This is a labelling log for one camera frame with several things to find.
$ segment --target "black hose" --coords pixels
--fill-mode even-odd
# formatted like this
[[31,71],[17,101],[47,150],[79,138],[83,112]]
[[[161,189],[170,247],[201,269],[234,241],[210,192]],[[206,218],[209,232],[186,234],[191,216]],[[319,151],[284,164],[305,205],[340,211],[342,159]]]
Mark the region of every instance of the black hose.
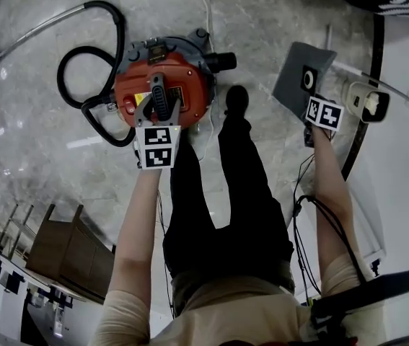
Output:
[[[81,46],[79,48],[75,48],[70,50],[61,60],[60,65],[58,66],[57,70],[57,85],[60,95],[65,100],[66,104],[76,109],[80,109],[82,114],[84,114],[85,118],[89,121],[92,127],[98,132],[100,136],[102,136],[106,141],[111,143],[117,147],[124,147],[130,144],[135,136],[135,129],[131,128],[128,132],[128,135],[123,140],[117,140],[116,138],[112,137],[103,127],[100,125],[90,112],[93,107],[96,107],[101,104],[106,104],[110,101],[110,92],[115,83],[115,76],[116,71],[118,70],[120,62],[123,60],[123,53],[124,53],[124,42],[126,39],[126,21],[124,19],[123,14],[119,11],[118,8],[113,6],[110,3],[105,1],[89,1],[84,4],[85,9],[91,8],[101,8],[106,10],[111,14],[113,17],[113,21],[116,25],[116,33],[117,33],[117,46],[116,46],[116,54],[115,57],[112,57],[106,51],[103,51],[99,48],[94,48],[93,46]],[[78,102],[73,99],[68,89],[66,88],[65,84],[65,70],[68,62],[77,55],[80,54],[92,54],[103,59],[106,63],[112,66],[110,75],[108,79],[97,96],[91,97],[84,102]]]

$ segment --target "vacuum wand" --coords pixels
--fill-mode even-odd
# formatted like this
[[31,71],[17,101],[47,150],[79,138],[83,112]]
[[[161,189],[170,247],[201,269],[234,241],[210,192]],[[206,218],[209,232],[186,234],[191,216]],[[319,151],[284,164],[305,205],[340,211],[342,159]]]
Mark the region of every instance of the vacuum wand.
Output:
[[376,82],[380,84],[382,87],[385,87],[386,89],[396,93],[397,95],[401,96],[403,99],[409,101],[409,96],[406,94],[403,94],[400,90],[394,88],[393,86],[390,86],[389,84],[386,84],[383,81],[380,81],[378,79],[375,79],[374,77],[370,76],[367,73],[364,73],[363,71],[360,71],[357,68],[354,68],[353,66],[349,66],[347,64],[341,63],[339,61],[333,61],[333,66],[339,69],[343,69],[344,71],[347,71],[348,73],[355,74],[357,76],[365,77],[367,79],[370,79],[373,82]]
[[13,50],[18,48],[21,44],[25,43],[28,41],[31,37],[36,36],[37,34],[41,33],[43,30],[46,30],[47,28],[61,22],[62,20],[69,18],[83,10],[87,9],[86,4],[78,5],[75,6],[74,8],[70,10],[66,10],[63,13],[60,13],[59,15],[56,15],[45,22],[41,23],[37,27],[34,27],[32,30],[26,32],[22,37],[20,37],[18,40],[16,40],[14,43],[9,45],[7,48],[4,50],[0,51],[0,61],[4,59],[7,55],[9,55]]

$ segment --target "vacuum cleaner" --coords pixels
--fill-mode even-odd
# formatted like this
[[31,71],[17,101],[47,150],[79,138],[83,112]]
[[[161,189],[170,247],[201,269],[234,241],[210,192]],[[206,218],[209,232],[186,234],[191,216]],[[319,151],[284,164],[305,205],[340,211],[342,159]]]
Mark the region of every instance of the vacuum cleaner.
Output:
[[[209,33],[203,28],[193,30],[186,37],[156,37],[134,42],[125,52],[125,18],[118,8],[105,1],[89,1],[49,19],[1,51],[0,60],[44,29],[91,8],[104,9],[113,18],[117,32],[115,57],[93,46],[70,50],[58,66],[57,85],[63,100],[80,109],[98,134],[111,145],[124,147],[131,143],[135,137],[134,128],[139,125],[135,121],[136,112],[142,115],[141,119],[164,122],[172,117],[177,101],[180,102],[180,110],[174,124],[187,128],[198,122],[214,99],[215,74],[237,66],[233,53],[206,52]],[[68,62],[80,54],[97,56],[112,67],[100,93],[84,102],[71,97],[64,79]],[[98,105],[106,105],[108,111],[120,111],[131,126],[124,139],[114,138],[97,121],[91,109]]]
[[[58,89],[65,102],[80,109],[94,129],[114,146],[128,145],[135,136],[135,128],[144,128],[142,123],[145,123],[146,120],[164,127],[180,125],[182,128],[198,122],[214,98],[214,74],[233,69],[237,65],[233,53],[206,52],[209,33],[202,28],[192,31],[186,37],[167,36],[131,43],[124,55],[124,17],[115,6],[104,1],[90,1],[49,19],[1,51],[0,60],[45,28],[91,8],[105,9],[113,17],[118,40],[115,57],[92,46],[82,46],[71,50],[63,57],[58,67]],[[84,102],[78,102],[70,96],[66,88],[64,72],[67,63],[74,56],[82,53],[98,56],[113,68],[106,84],[97,96],[90,97]],[[310,65],[315,64],[310,63],[312,58],[312,56],[307,58]],[[297,66],[296,73],[299,76],[302,74],[303,64]],[[301,81],[296,80],[295,82],[299,87]],[[283,86],[283,93],[289,93],[289,88]],[[294,114],[300,114],[299,111],[304,111],[306,107],[305,102],[302,101],[304,98],[300,97],[300,99],[299,104],[286,104],[288,108],[292,108]],[[126,138],[123,140],[113,138],[95,120],[91,109],[101,104],[107,105],[109,110],[120,110],[124,120],[131,126]],[[311,327],[317,331],[318,339],[307,343],[293,342],[292,344],[351,345],[353,339],[347,337],[341,326],[347,314],[408,292],[409,271],[381,275],[356,288],[321,298],[312,306],[312,315],[309,320]]]

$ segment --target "warning label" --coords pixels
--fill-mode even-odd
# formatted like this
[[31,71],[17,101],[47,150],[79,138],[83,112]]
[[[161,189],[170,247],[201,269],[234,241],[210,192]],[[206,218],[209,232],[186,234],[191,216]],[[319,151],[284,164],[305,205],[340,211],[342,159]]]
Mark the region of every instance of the warning label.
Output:
[[181,107],[185,106],[185,103],[183,101],[183,92],[182,92],[182,87],[170,87],[167,89],[167,98],[168,100],[172,100],[172,103],[174,104],[177,100],[180,100]]
[[149,94],[151,94],[151,92],[141,92],[140,94],[135,94],[135,103],[137,106],[139,106]]

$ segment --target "marble floor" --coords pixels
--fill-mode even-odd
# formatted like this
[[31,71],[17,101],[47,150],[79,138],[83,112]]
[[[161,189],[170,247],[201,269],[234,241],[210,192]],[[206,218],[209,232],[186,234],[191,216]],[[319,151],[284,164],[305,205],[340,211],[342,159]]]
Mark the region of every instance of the marble floor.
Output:
[[[49,17],[90,0],[0,0],[0,48]],[[186,35],[206,26],[202,0],[106,0],[124,13],[129,40],[157,35]],[[324,48],[326,26],[333,25],[332,48],[347,64],[368,71],[371,62],[372,16],[340,0],[206,0],[209,28],[216,51],[234,51],[238,67],[219,74],[218,97],[212,108],[216,132],[201,162],[203,188],[217,227],[229,220],[227,185],[220,167],[217,137],[224,111],[224,95],[232,84],[250,93],[247,119],[252,138],[266,168],[272,192],[289,216],[291,184],[299,163],[311,151],[303,147],[302,124],[271,96],[276,78],[295,40]],[[30,204],[29,226],[37,231],[50,203],[58,218],[70,218],[84,204],[86,219],[106,244],[114,244],[136,175],[130,147],[106,142],[74,147],[75,141],[97,134],[82,114],[66,105],[56,85],[59,61],[78,45],[94,45],[114,53],[115,27],[98,9],[78,14],[34,37],[0,63],[0,222],[15,202],[17,218]],[[109,68],[100,59],[81,56],[70,62],[66,80],[79,99],[97,93]],[[340,101],[345,77],[330,71],[322,88]],[[115,119],[121,129],[125,126]],[[358,120],[346,116],[335,147],[346,156]],[[200,122],[195,138],[198,156],[211,132],[209,117]],[[171,213],[168,173],[160,191],[164,219]],[[308,190],[308,178],[305,179]],[[162,232],[157,230],[153,268],[153,308],[167,312]]]

